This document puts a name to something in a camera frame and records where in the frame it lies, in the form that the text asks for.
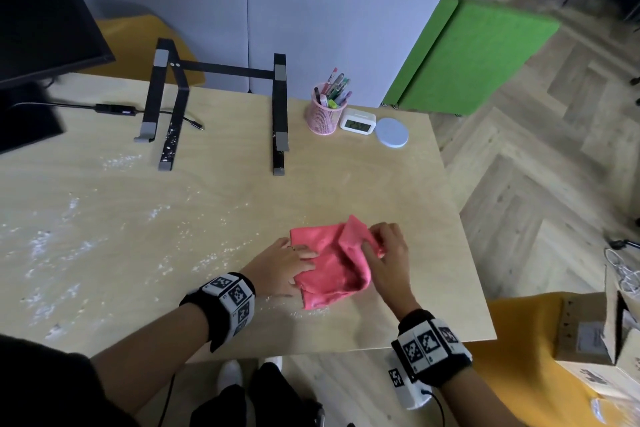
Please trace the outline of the person's right hand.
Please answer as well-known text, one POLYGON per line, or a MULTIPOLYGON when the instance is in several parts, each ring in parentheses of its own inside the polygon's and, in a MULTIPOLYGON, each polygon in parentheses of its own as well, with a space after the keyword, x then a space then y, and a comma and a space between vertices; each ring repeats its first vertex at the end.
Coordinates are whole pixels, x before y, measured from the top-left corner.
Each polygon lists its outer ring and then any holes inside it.
POLYGON ((368 264, 372 282, 398 321, 420 309, 410 284, 409 249, 397 223, 377 223, 370 232, 384 249, 382 264, 368 264))

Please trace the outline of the person's left hand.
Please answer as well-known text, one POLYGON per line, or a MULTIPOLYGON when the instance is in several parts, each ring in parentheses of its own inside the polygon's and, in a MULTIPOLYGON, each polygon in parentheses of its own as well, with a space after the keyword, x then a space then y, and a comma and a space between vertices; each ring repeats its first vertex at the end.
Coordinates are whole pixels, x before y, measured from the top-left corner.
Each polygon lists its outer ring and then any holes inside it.
POLYGON ((289 248, 308 248, 307 245, 292 245, 287 237, 281 237, 254 257, 239 271, 260 297, 274 296, 276 282, 284 278, 295 278, 300 273, 315 268, 311 261, 292 262, 289 260, 289 248))

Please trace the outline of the pink cloth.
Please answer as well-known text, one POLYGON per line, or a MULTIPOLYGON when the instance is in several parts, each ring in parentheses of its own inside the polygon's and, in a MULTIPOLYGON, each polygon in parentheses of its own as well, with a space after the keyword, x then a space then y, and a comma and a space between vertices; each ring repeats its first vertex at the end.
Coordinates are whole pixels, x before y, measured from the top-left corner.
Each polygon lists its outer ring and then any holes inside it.
POLYGON ((310 259, 314 269, 294 277, 304 310, 323 309, 370 285, 371 270, 362 243, 369 243, 379 258, 385 254, 367 225, 354 215, 334 225, 291 229, 290 241, 317 253, 310 259))

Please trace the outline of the person's right forearm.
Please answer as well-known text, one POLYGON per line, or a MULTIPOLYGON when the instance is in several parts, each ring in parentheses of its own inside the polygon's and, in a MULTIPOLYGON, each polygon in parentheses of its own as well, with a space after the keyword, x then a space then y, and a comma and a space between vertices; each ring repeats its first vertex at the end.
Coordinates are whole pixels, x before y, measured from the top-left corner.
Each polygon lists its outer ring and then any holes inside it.
POLYGON ((459 427, 526 427, 471 367, 438 390, 459 427))

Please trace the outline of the person's left forearm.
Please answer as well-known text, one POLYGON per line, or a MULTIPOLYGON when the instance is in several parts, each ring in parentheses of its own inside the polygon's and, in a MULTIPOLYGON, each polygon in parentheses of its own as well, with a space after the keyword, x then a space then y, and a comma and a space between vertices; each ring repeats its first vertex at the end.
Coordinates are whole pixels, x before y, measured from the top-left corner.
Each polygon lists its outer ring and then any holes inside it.
POLYGON ((91 358, 108 400, 135 415, 209 336, 204 312, 186 303, 91 358))

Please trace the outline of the left wrist tracker band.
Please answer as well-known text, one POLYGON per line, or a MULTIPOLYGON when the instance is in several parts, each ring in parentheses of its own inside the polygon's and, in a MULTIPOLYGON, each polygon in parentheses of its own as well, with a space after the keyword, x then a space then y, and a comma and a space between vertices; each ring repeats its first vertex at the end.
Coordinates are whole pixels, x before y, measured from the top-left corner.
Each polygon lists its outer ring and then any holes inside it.
POLYGON ((207 319, 210 352, 249 325, 255 313, 255 287, 240 273, 226 273, 187 293, 179 306, 194 304, 207 319))

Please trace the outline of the wrist tracker band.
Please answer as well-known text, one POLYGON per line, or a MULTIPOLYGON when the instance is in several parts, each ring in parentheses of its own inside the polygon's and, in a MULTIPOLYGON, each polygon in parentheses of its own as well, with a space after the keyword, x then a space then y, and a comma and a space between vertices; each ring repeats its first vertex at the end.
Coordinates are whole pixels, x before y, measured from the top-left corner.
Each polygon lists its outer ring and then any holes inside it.
POLYGON ((240 273, 226 273, 187 293, 179 306, 194 304, 207 319, 210 352, 249 325, 255 313, 255 287, 240 273))
POLYGON ((416 309, 399 322, 386 356, 396 397, 406 410, 423 407, 441 387, 472 365, 472 355, 448 324, 416 309))

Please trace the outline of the right wrist tracker band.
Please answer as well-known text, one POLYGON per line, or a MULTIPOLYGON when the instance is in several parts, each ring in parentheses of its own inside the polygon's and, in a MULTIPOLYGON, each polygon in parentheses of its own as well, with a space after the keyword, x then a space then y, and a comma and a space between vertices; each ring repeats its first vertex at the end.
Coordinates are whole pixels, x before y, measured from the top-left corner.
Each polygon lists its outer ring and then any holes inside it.
POLYGON ((416 309, 399 322, 386 356, 396 397, 406 410, 423 407, 441 387, 472 365, 472 355, 448 324, 416 309))

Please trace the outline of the black trousers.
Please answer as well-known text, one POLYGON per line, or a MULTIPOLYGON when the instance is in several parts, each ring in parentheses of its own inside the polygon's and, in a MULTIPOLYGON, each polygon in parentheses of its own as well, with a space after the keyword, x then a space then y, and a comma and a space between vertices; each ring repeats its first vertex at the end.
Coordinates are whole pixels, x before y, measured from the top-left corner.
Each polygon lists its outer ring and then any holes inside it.
POLYGON ((277 368, 261 364, 247 389, 229 388, 197 407, 189 427, 318 427, 320 409, 300 397, 277 368))

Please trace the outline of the round pale blue disc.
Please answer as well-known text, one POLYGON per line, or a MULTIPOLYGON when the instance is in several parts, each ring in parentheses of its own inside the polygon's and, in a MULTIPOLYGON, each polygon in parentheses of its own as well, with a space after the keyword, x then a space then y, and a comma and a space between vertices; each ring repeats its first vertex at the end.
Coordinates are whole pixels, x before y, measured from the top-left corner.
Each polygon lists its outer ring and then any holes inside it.
POLYGON ((402 148, 409 140, 408 128, 399 120, 391 117, 379 119, 374 133, 380 143, 388 148, 402 148))

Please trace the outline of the white digital clock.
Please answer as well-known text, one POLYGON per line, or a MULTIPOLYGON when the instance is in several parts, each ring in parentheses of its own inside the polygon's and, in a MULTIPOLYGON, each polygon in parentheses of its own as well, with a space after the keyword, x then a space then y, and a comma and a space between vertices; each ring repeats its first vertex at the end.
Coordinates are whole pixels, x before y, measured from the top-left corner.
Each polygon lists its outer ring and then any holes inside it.
POLYGON ((375 114, 347 107, 340 116, 339 128, 360 135, 370 135, 377 124, 375 114))

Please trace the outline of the pink mesh pen holder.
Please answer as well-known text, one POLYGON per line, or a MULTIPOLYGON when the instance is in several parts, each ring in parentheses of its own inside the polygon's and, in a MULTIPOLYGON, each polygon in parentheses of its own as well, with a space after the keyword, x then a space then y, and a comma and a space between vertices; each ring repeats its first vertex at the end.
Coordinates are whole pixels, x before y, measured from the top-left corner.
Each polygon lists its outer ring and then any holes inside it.
POLYGON ((331 135, 336 131, 342 112, 347 104, 338 105, 321 93, 319 87, 311 91, 311 100, 304 111, 308 128, 317 135, 331 135))

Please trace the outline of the black laptop stand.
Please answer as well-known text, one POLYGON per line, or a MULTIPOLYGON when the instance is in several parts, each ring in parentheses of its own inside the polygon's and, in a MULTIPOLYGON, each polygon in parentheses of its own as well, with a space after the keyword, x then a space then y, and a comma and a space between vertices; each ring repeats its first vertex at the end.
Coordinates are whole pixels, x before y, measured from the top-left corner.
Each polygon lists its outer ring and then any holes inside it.
POLYGON ((199 71, 207 74, 258 78, 272 82, 271 128, 273 139, 273 175, 284 176, 284 153, 289 151, 287 66, 286 56, 284 54, 274 54, 272 70, 212 64, 182 59, 174 40, 158 38, 148 84, 147 99, 143 109, 140 133, 134 138, 134 142, 154 142, 156 139, 164 84, 166 83, 166 73, 168 69, 171 69, 173 73, 178 90, 172 109, 172 117, 157 166, 159 171, 172 171, 173 169, 182 122, 186 115, 190 93, 186 72, 199 71))

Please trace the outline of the bunch of coloured pens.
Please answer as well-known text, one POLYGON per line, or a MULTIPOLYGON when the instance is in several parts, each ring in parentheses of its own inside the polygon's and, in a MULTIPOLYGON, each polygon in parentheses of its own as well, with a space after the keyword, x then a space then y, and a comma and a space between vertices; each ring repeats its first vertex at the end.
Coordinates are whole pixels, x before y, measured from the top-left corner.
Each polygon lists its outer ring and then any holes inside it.
POLYGON ((338 110, 346 106, 352 95, 349 88, 351 79, 334 67, 324 83, 320 83, 311 91, 312 101, 321 109, 338 110))

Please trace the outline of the yellow chair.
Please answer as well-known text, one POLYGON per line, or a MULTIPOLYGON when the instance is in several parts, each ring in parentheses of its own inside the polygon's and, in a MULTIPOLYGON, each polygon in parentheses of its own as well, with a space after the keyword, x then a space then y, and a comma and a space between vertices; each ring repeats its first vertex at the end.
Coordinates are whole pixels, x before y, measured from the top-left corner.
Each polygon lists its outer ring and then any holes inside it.
POLYGON ((80 74, 148 82, 158 38, 172 39, 181 59, 196 61, 184 40, 156 16, 98 19, 96 22, 115 61, 79 70, 80 74))
POLYGON ((605 427, 591 409, 596 392, 555 360, 564 301, 577 296, 489 301, 497 338, 465 344, 476 372, 527 427, 605 427))

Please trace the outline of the green felt panel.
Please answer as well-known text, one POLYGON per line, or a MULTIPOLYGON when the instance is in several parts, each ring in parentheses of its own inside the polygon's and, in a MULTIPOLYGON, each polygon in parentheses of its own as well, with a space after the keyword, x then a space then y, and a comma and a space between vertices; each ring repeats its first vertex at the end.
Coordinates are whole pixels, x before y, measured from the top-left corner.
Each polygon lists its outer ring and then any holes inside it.
POLYGON ((548 42, 558 20, 481 0, 440 0, 381 102, 471 115, 548 42))

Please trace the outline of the cardboard box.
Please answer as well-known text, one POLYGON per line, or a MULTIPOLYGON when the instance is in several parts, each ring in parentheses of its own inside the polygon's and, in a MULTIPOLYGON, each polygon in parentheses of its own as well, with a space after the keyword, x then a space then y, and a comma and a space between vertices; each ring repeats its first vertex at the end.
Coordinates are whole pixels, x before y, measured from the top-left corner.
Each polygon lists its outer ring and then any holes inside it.
POLYGON ((605 268, 604 291, 567 297, 556 362, 601 396, 640 403, 640 287, 605 268))

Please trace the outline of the spilled white powder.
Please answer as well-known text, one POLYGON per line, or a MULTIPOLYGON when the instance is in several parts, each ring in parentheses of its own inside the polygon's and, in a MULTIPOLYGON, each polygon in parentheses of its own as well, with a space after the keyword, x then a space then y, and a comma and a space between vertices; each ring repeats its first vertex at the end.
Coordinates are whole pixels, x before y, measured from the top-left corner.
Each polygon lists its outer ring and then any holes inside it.
POLYGON ((111 342, 242 267, 259 237, 241 224, 249 199, 193 177, 141 153, 0 171, 0 332, 111 342))

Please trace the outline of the black shirt sleeve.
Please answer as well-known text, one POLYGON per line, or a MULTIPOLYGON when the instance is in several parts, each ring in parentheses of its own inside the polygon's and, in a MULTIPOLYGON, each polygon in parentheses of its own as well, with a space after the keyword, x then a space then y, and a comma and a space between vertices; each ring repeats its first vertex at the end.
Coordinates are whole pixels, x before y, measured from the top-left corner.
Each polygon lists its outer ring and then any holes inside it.
POLYGON ((0 427, 139 427, 90 360, 0 334, 0 427))

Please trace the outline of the clear plastic bag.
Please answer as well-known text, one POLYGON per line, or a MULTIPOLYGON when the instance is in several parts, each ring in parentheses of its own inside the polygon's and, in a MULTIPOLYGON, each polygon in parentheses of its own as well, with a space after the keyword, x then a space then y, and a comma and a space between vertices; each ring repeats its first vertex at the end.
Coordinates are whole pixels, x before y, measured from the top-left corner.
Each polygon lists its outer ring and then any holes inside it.
POLYGON ((607 427, 640 427, 640 401, 601 396, 590 401, 596 419, 607 427))

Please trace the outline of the black monitor base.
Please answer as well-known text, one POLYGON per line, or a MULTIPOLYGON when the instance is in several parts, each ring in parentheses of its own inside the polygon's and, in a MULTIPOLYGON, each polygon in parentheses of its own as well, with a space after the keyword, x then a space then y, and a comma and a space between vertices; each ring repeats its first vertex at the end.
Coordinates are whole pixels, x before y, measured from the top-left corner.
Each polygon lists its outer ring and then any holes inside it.
POLYGON ((39 82, 0 89, 0 155, 65 133, 39 82))

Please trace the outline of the black monitor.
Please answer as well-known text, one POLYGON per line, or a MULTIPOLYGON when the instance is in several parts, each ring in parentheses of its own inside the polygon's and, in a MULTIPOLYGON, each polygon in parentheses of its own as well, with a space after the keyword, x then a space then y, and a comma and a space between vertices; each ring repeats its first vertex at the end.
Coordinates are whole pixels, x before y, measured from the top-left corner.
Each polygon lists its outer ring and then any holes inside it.
POLYGON ((84 0, 0 0, 0 89, 114 61, 84 0))

